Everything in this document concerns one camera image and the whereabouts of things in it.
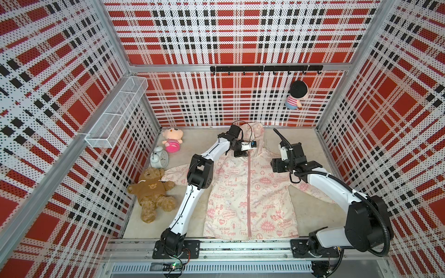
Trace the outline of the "cream pink printed jacket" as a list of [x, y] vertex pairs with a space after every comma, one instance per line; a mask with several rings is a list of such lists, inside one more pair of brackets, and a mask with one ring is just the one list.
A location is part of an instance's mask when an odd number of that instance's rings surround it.
[[244, 139], [253, 138], [257, 148], [236, 158], [232, 152], [214, 165], [207, 202], [203, 237], [224, 240], [255, 240], [297, 237], [297, 220], [286, 173], [273, 173], [270, 163], [277, 155], [264, 146], [264, 127], [242, 125]]

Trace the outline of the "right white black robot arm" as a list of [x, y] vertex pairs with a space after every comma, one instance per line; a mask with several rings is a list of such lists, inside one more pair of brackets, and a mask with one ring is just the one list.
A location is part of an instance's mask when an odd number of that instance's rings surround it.
[[382, 198], [354, 190], [320, 163], [308, 162], [300, 143], [281, 141], [280, 158], [273, 159], [271, 167], [275, 173], [288, 172], [290, 177], [321, 190], [346, 213], [344, 226], [321, 228], [309, 234], [309, 252], [313, 256], [331, 247], [347, 247], [378, 257], [388, 255], [394, 232]]

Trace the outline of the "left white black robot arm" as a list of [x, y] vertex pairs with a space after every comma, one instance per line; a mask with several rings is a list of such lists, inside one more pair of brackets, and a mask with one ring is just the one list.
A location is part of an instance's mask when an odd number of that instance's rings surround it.
[[178, 257], [183, 252], [191, 216], [201, 195], [212, 183], [214, 163], [230, 150], [235, 156], [246, 156], [248, 151], [257, 147], [253, 134], [249, 139], [249, 141], [243, 139], [241, 127], [231, 125], [229, 131], [218, 135], [216, 142], [207, 151], [193, 155], [188, 168], [188, 185], [184, 199], [174, 220], [161, 234], [160, 244], [167, 254]]

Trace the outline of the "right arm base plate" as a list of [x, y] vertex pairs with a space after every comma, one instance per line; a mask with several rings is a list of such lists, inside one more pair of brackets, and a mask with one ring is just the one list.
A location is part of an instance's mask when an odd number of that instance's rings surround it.
[[336, 247], [322, 248], [312, 252], [307, 239], [292, 239], [290, 241], [291, 251], [294, 258], [338, 258], [340, 252]]

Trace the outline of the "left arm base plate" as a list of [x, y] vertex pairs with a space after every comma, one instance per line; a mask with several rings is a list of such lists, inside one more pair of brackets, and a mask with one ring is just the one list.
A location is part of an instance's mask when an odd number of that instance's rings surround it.
[[182, 251], [177, 255], [173, 251], [168, 251], [164, 244], [158, 240], [155, 242], [152, 259], [167, 259], [173, 256], [179, 259], [197, 259], [199, 258], [200, 243], [200, 240], [185, 240]]

